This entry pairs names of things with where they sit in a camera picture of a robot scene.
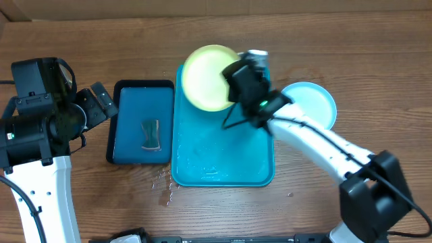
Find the blue tray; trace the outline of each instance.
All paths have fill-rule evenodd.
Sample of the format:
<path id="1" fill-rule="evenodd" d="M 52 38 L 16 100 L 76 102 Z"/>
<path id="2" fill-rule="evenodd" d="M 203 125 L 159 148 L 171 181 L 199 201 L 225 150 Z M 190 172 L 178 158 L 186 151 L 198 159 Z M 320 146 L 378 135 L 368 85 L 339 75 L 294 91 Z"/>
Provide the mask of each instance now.
<path id="1" fill-rule="evenodd" d="M 222 130 L 229 109 L 194 107 L 183 93 L 182 69 L 175 83 L 173 179 L 182 186 L 266 186 L 275 176 L 272 137 L 248 123 Z M 227 124 L 241 119 L 237 106 Z"/>

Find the wooden table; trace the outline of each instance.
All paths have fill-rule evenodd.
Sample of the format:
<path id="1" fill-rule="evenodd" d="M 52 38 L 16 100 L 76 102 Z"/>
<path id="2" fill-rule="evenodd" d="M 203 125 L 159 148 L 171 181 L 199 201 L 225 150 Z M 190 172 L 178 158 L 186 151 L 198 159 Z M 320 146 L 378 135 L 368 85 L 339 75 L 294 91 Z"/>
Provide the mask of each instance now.
<path id="1" fill-rule="evenodd" d="M 174 81 L 179 64 L 204 45 L 268 50 L 273 83 L 324 86 L 339 111 L 334 130 L 376 153 L 395 153 L 416 202 L 432 215 L 431 20 L 432 12 L 414 11 L 8 23 L 0 80 L 12 78 L 13 61 L 56 56 L 75 71 L 79 90 L 100 81 L 112 94 L 121 79 Z M 15 93 L 3 85 L 0 107 Z M 72 156 L 83 242 L 140 226 L 154 236 L 289 236 L 328 232 L 340 221 L 338 187 L 281 142 L 267 187 L 178 188 L 169 165 L 106 162 L 108 129 L 105 122 L 90 131 L 88 146 Z M 0 195 L 0 239 L 22 242 L 10 189 L 0 186 Z M 426 230 L 416 213 L 396 228 Z"/>

